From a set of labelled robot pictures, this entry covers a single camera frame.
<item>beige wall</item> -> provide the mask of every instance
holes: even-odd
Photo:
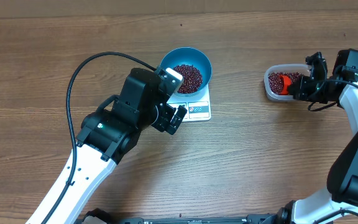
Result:
[[[358,9],[358,0],[0,0],[0,18]]]

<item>clear plastic container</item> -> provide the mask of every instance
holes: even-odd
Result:
[[[310,76],[310,66],[305,64],[285,64],[285,65],[274,65],[271,66],[265,72],[265,89],[267,98],[271,101],[294,101],[291,95],[277,95],[270,89],[269,85],[269,74],[273,72],[299,72],[304,75]]]

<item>blue bowl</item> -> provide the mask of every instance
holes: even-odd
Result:
[[[163,69],[174,68],[177,65],[194,65],[203,76],[203,83],[194,93],[176,93],[178,96],[195,96],[211,81],[212,65],[208,57],[192,47],[180,47],[169,52],[161,61]]]

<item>pile of red beans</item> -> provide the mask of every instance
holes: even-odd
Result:
[[[283,91],[283,88],[284,88],[284,82],[283,82],[283,79],[280,78],[280,75],[288,76],[291,80],[291,83],[298,81],[303,76],[303,74],[299,73],[299,72],[289,72],[289,73],[273,72],[273,73],[270,73],[268,75],[268,84],[269,84],[272,92],[274,92],[275,94],[278,94],[278,95]]]
[[[203,76],[193,65],[177,65],[173,69],[180,75],[183,75],[184,79],[178,93],[194,93],[203,83]]]

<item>wooden table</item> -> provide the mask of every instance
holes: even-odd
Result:
[[[358,49],[358,11],[0,20],[0,223],[24,223],[66,163],[65,92],[85,58],[118,51],[158,65],[181,46],[212,62],[212,119],[182,124],[173,136],[144,131],[83,214],[96,207],[148,218],[275,213],[326,185],[351,138],[345,112],[272,103],[262,80],[270,66],[304,63],[318,50],[331,73],[338,50]],[[71,98],[76,133],[120,92],[132,67],[104,57],[81,71]]]

